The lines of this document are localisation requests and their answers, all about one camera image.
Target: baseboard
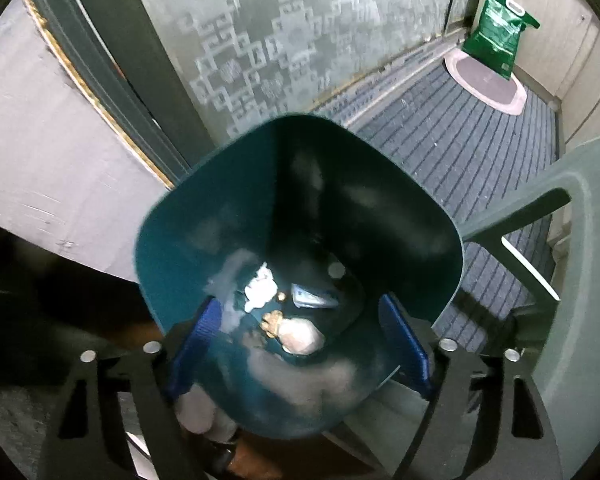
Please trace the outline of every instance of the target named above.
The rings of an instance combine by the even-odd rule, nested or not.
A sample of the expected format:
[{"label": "baseboard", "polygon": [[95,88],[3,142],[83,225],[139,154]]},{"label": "baseboard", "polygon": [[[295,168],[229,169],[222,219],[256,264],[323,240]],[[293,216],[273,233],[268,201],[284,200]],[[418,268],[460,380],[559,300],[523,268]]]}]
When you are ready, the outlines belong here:
[{"label": "baseboard", "polygon": [[531,77],[527,72],[522,70],[518,65],[513,66],[513,73],[516,75],[523,85],[529,87],[529,89],[549,105],[549,108],[554,112],[557,112],[562,106],[562,101],[549,92],[542,84]]},{"label": "baseboard", "polygon": [[558,132],[558,158],[564,156],[567,152],[567,143],[564,139],[564,118],[562,108],[555,113],[555,131]]}]

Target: gray carpet mat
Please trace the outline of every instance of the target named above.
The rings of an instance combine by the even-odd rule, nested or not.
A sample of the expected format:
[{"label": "gray carpet mat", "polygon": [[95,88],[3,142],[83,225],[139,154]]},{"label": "gray carpet mat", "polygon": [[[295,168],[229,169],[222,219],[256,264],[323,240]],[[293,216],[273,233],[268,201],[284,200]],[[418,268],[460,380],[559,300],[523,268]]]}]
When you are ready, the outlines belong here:
[{"label": "gray carpet mat", "polygon": [[[522,115],[488,107],[440,65],[367,123],[358,135],[419,182],[458,225],[556,159],[555,113],[526,89]],[[549,281],[550,218],[507,235]],[[487,251],[465,246],[465,275],[435,325],[471,351],[497,348],[505,319],[527,301],[526,288]]]}]

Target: green plastic bag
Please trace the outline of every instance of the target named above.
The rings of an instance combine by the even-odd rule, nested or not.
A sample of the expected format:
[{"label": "green plastic bag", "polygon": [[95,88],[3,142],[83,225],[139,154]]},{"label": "green plastic bag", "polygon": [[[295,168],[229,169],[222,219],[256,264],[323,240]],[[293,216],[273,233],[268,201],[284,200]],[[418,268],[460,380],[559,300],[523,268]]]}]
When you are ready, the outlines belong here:
[{"label": "green plastic bag", "polygon": [[513,0],[485,0],[480,22],[462,50],[507,80],[516,60],[520,33],[540,23]]}]

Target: white wall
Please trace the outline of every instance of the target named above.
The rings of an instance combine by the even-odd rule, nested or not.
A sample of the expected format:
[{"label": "white wall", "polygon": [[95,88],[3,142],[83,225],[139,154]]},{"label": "white wall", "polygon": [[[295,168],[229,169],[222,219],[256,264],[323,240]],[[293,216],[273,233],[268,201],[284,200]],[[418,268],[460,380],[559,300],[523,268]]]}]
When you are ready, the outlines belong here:
[{"label": "white wall", "polygon": [[[516,65],[539,82],[551,95],[561,97],[573,80],[572,67],[579,70],[592,45],[593,11],[584,0],[515,0],[540,22],[540,28],[522,33]],[[484,0],[480,0],[478,11]],[[477,25],[477,13],[474,26]]]},{"label": "white wall", "polygon": [[562,124],[567,152],[600,136],[600,33],[562,101]]},{"label": "white wall", "polygon": [[134,280],[136,233],[165,191],[13,0],[0,18],[0,226]]}]

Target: teal trash bin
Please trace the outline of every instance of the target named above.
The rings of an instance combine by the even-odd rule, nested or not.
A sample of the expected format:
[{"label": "teal trash bin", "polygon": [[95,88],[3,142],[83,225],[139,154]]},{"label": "teal trash bin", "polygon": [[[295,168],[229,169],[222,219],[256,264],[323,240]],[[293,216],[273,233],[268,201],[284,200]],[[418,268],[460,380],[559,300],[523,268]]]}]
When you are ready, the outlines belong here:
[{"label": "teal trash bin", "polygon": [[[271,438],[334,426],[390,377],[397,358],[378,324],[380,296],[433,322],[462,261],[451,218],[411,177],[308,115],[261,124],[209,156],[154,207],[136,245],[161,330],[209,297],[221,303],[196,382]],[[285,321],[296,332],[284,339],[265,330],[273,318],[314,330]]]}]

